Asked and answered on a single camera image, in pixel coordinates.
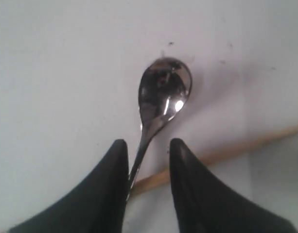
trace spoon bowl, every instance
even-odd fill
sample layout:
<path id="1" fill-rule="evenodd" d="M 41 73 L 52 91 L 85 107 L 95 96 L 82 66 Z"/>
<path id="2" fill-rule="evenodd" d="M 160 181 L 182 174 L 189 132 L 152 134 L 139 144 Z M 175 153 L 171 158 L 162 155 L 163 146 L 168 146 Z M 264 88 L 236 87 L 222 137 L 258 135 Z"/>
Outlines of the spoon bowl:
<path id="1" fill-rule="evenodd" d="M 191 88 L 192 75 L 188 67 L 175 58 L 157 59 L 145 70 L 138 95 L 142 134 L 129 175 L 130 188 L 152 138 L 182 109 Z"/>

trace metal spoon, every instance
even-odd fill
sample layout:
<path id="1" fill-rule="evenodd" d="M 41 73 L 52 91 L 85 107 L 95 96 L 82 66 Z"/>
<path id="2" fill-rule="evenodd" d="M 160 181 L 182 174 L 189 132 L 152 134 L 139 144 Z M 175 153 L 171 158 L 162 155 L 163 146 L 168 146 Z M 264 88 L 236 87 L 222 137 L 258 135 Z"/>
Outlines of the metal spoon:
<path id="1" fill-rule="evenodd" d="M 175 58 L 157 59 L 145 70 L 138 95 L 142 134 L 129 174 L 129 190 L 152 138 L 181 110 L 191 87 L 192 76 L 188 67 Z"/>

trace black object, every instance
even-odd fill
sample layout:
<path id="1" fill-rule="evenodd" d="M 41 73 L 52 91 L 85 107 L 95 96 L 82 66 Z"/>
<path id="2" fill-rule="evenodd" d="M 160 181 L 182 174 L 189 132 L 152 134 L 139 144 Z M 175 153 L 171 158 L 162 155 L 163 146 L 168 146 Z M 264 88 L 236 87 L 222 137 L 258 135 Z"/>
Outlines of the black object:
<path id="1" fill-rule="evenodd" d="M 223 184 L 181 139 L 170 144 L 171 187 L 181 233 L 296 233 L 286 219 Z"/>
<path id="2" fill-rule="evenodd" d="M 77 187 L 10 233 L 120 233 L 127 181 L 127 145 L 116 140 Z"/>

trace white wall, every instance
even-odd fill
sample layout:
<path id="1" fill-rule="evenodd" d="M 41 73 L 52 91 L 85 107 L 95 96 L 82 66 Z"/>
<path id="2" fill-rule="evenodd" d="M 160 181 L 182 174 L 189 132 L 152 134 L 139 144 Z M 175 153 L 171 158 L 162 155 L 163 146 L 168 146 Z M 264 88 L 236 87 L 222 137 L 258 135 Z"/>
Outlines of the white wall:
<path id="1" fill-rule="evenodd" d="M 138 85 L 161 55 L 187 63 L 193 93 L 140 178 L 173 137 L 201 151 L 298 124 L 298 0 L 0 1 L 0 231 L 68 193 L 114 139 L 132 164 Z M 298 136 L 211 169 L 298 228 Z M 132 201 L 124 230 L 178 231 L 169 186 Z"/>

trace chopstick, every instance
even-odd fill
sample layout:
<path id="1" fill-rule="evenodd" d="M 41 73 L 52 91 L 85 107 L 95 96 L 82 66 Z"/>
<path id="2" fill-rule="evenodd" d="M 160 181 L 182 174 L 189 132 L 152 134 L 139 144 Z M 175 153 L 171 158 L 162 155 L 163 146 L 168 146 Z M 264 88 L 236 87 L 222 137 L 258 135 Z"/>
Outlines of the chopstick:
<path id="1" fill-rule="evenodd" d="M 210 166 L 230 158 L 234 158 L 241 154 L 251 152 L 264 145 L 275 142 L 277 140 L 298 134 L 298 125 L 286 128 L 284 130 L 266 134 L 250 142 L 242 142 L 213 152 L 205 152 L 197 156 L 200 161 L 206 166 Z M 147 192 L 153 188 L 157 188 L 170 181 L 169 169 L 160 173 L 137 181 L 131 191 L 131 197 L 137 196 L 141 193 Z"/>

